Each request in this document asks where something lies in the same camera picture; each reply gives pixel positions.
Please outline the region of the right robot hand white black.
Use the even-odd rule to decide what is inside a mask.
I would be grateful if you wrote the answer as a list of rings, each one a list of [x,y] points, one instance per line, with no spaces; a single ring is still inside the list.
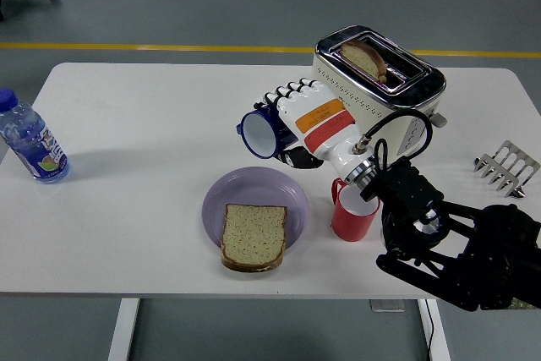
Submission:
[[[265,93],[254,104],[269,107],[292,131],[308,153],[328,161],[346,182],[366,159],[353,147],[361,139],[352,114],[329,87],[318,80],[302,78]]]

